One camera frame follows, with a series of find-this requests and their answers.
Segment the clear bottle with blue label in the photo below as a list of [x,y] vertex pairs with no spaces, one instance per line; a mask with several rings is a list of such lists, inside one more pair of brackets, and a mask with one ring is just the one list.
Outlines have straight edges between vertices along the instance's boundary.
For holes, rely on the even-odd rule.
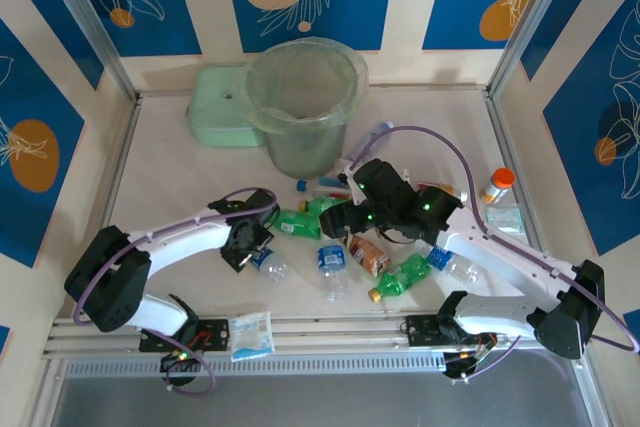
[[250,262],[257,272],[273,282],[280,282],[284,280],[288,274],[288,267],[286,263],[274,251],[264,260],[250,259]]
[[345,252],[338,243],[325,243],[317,251],[318,272],[328,300],[342,299],[348,292],[349,276]]
[[478,277],[478,270],[470,260],[438,246],[431,248],[427,262],[432,269],[454,278],[463,285],[472,285]]

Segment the crushed green plastic bottle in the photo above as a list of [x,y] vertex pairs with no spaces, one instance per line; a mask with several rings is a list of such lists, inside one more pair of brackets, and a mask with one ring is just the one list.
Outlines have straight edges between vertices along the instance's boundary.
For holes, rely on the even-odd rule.
[[319,219],[307,213],[281,210],[274,226],[280,232],[292,236],[313,240],[319,240],[322,237]]

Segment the clear bottle with blue cap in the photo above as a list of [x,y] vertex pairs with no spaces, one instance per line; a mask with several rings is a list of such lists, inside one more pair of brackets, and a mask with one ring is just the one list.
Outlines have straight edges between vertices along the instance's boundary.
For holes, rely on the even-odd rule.
[[330,196],[336,198],[349,198],[350,188],[340,181],[337,176],[322,176],[311,180],[298,180],[296,191],[313,194],[315,196]]

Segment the clear bottle with lavender label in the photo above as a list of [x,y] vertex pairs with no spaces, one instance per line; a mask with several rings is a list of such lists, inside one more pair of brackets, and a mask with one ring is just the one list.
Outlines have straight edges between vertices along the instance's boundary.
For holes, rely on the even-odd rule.
[[[385,132],[394,127],[394,124],[391,121],[385,121],[377,124],[373,127],[367,134],[361,137],[356,144],[343,156],[343,159],[353,162],[358,155],[364,150],[368,142],[377,134]],[[367,160],[375,157],[379,151],[385,146],[388,142],[390,136],[385,135],[377,140],[371,147],[369,147],[365,154],[363,155],[361,162],[365,163]]]

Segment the green bottle with white label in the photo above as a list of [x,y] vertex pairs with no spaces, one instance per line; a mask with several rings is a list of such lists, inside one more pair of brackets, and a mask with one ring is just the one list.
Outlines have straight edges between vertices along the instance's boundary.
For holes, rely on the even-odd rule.
[[384,272],[376,287],[368,292],[370,300],[380,302],[386,297],[397,297],[409,290],[431,272],[426,257],[421,254],[412,254],[403,262]]

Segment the green mesh bin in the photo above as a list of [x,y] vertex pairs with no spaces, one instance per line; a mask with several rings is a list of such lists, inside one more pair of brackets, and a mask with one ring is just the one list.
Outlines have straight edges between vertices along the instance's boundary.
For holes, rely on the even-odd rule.
[[321,130],[296,129],[284,134],[265,132],[251,124],[264,133],[267,151],[276,169],[291,178],[307,180],[334,168],[342,153],[348,123]]

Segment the white wipes packet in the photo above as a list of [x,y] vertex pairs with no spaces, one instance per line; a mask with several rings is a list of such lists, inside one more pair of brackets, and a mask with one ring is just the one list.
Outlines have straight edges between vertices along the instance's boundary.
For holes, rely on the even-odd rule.
[[232,317],[229,332],[232,362],[262,358],[275,352],[269,311]]

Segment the pale green sachet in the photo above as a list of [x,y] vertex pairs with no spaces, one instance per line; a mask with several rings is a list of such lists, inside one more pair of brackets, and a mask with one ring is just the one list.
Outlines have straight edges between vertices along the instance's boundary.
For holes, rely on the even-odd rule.
[[523,234],[524,223],[516,205],[489,205],[485,209],[487,222],[507,234]]

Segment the small bottle with orange cap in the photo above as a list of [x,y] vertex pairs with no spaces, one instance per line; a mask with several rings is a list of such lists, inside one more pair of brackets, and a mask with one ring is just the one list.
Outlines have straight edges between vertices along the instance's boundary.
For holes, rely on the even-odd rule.
[[495,204],[506,195],[515,182],[516,176],[512,170],[506,167],[498,168],[491,175],[488,184],[482,190],[480,198],[487,205]]

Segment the mint green lidded box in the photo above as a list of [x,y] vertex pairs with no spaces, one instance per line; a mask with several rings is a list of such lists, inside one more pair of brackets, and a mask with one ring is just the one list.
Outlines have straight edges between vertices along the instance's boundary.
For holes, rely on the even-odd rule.
[[237,81],[241,65],[207,66],[196,77],[188,124],[194,138],[207,147],[260,147],[263,133],[239,110]]

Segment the grey metal panel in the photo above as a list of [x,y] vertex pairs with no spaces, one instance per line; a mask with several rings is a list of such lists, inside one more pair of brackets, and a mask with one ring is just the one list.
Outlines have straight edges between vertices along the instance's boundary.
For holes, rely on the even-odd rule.
[[160,376],[64,376],[51,427],[613,427],[569,362],[533,349],[460,384],[437,372],[216,380],[189,397]]

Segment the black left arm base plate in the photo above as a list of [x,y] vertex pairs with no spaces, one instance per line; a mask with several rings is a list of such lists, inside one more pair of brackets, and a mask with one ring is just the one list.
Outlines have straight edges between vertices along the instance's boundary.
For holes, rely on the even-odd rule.
[[[230,340],[229,322],[227,319],[189,320],[173,339],[193,351],[223,352],[227,350]],[[157,335],[143,330],[139,342],[139,350],[144,353],[169,353],[176,347]]]

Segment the aluminium side rail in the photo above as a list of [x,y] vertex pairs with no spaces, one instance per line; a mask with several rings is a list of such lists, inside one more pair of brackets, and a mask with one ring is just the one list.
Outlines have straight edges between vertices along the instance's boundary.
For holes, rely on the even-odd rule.
[[485,236],[491,238],[502,250],[504,259],[500,262],[498,273],[524,293],[534,310],[548,313],[560,305],[557,295],[569,289],[567,282],[557,275],[562,272],[569,274],[572,265],[554,258],[544,249],[533,207],[527,198],[524,170],[517,162],[506,123],[491,98],[487,97],[485,104],[504,164],[516,177],[511,196],[519,208],[526,238],[522,240],[513,237],[490,224],[484,227]]
[[43,265],[49,268],[51,317],[64,309],[63,283],[103,224],[134,101],[105,99],[86,120],[47,232]]

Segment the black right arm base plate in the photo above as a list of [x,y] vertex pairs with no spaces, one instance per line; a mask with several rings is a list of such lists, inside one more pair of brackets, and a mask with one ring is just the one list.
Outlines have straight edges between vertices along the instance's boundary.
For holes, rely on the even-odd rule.
[[481,347],[493,348],[497,340],[490,333],[470,334],[453,320],[444,320],[435,314],[408,315],[402,332],[410,347]]

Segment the aluminium frame post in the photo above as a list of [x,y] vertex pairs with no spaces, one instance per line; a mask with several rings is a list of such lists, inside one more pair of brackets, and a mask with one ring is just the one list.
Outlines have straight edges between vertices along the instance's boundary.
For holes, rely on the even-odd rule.
[[530,81],[582,0],[532,0],[525,17],[516,25],[514,38],[507,42],[498,66],[488,83],[489,96],[495,98],[517,66]]
[[100,62],[111,74],[117,87],[129,100],[136,101],[138,93],[90,0],[63,0],[63,2]]

